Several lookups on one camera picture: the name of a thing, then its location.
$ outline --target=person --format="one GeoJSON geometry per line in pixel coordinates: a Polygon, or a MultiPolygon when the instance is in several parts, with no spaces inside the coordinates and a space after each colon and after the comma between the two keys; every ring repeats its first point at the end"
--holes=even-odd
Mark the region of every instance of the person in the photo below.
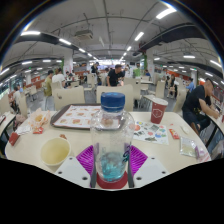
{"type": "Polygon", "coordinates": [[[51,89],[53,74],[54,74],[54,72],[52,70],[49,70],[48,76],[45,79],[45,89],[44,89],[44,96],[45,96],[44,110],[45,111],[47,111],[47,110],[54,111],[54,98],[52,96],[52,89],[51,89]]]}
{"type": "Polygon", "coordinates": [[[136,66],[137,66],[137,68],[135,68],[134,70],[133,70],[133,73],[134,73],[134,77],[136,78],[140,78],[140,76],[141,76],[141,73],[140,73],[140,63],[137,63],[136,64],[136,66]]]}
{"type": "Polygon", "coordinates": [[[121,72],[122,66],[117,64],[115,69],[112,69],[107,76],[107,85],[108,86],[117,86],[118,80],[123,77],[123,73],[121,72]]]}
{"type": "Polygon", "coordinates": [[[194,80],[194,79],[189,78],[189,80],[190,80],[190,83],[186,86],[186,89],[189,89],[188,92],[191,93],[192,90],[194,89],[194,83],[193,83],[193,80],[194,80]]]}
{"type": "Polygon", "coordinates": [[[145,70],[145,75],[151,77],[151,75],[150,75],[148,70],[145,70]]]}
{"type": "Polygon", "coordinates": [[[201,111],[214,118],[219,117],[219,113],[211,104],[211,95],[214,84],[207,78],[204,86],[196,87],[185,100],[182,107],[183,118],[199,136],[200,132],[210,125],[210,119],[201,114],[201,111]]]}
{"type": "Polygon", "coordinates": [[[98,71],[97,66],[99,66],[99,62],[96,62],[96,63],[91,67],[91,73],[97,73],[97,71],[98,71]]]}
{"type": "Polygon", "coordinates": [[[18,90],[19,90],[20,93],[23,93],[23,88],[20,87],[20,85],[17,85],[17,88],[18,88],[18,90]]]}
{"type": "Polygon", "coordinates": [[[172,74],[171,79],[168,81],[168,85],[170,85],[170,89],[168,90],[167,98],[169,98],[170,95],[171,95],[171,98],[174,98],[174,95],[176,96],[177,94],[177,85],[175,85],[174,82],[175,82],[175,76],[172,74]]]}
{"type": "Polygon", "coordinates": [[[56,69],[55,75],[52,77],[52,83],[59,82],[61,85],[61,88],[65,87],[65,77],[62,74],[61,68],[56,69]]]}

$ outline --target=red bottle base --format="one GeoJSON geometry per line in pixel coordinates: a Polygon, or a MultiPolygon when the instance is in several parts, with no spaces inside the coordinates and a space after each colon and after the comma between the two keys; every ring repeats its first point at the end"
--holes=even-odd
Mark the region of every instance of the red bottle base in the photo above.
{"type": "Polygon", "coordinates": [[[96,181],[97,181],[98,185],[103,189],[122,189],[128,182],[128,174],[125,171],[123,177],[119,181],[117,181],[115,183],[108,183],[108,182],[103,181],[100,178],[99,174],[97,173],[96,181]]]}

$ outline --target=menu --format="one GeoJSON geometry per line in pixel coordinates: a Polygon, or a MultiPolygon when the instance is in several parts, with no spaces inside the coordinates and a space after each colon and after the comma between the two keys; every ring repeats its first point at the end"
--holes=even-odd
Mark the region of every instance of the menu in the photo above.
{"type": "Polygon", "coordinates": [[[69,109],[54,123],[59,127],[90,128],[92,116],[101,106],[70,106],[69,109]]]}
{"type": "Polygon", "coordinates": [[[169,145],[166,126],[149,122],[135,122],[134,139],[156,144],[169,145]]]}

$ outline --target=condiment packet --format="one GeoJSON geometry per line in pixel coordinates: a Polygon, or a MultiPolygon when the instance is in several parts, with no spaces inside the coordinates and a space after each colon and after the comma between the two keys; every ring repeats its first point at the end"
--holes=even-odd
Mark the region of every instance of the condiment packet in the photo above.
{"type": "Polygon", "coordinates": [[[173,139],[180,139],[179,135],[177,134],[176,131],[174,131],[173,129],[169,129],[173,139]]]}
{"type": "Polygon", "coordinates": [[[35,128],[34,130],[33,130],[33,134],[42,134],[43,133],[43,128],[42,127],[40,127],[40,128],[35,128]]]}

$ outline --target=woman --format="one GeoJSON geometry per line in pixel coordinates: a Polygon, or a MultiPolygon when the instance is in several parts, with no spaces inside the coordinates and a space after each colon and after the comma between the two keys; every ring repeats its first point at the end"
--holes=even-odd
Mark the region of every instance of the woman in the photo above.
{"type": "Polygon", "coordinates": [[[175,98],[176,98],[176,95],[177,95],[177,86],[174,84],[174,82],[175,82],[175,76],[174,75],[171,75],[171,79],[168,82],[168,84],[170,84],[170,89],[168,90],[167,98],[169,98],[170,95],[172,96],[170,98],[174,98],[174,93],[175,93],[175,98]]]}

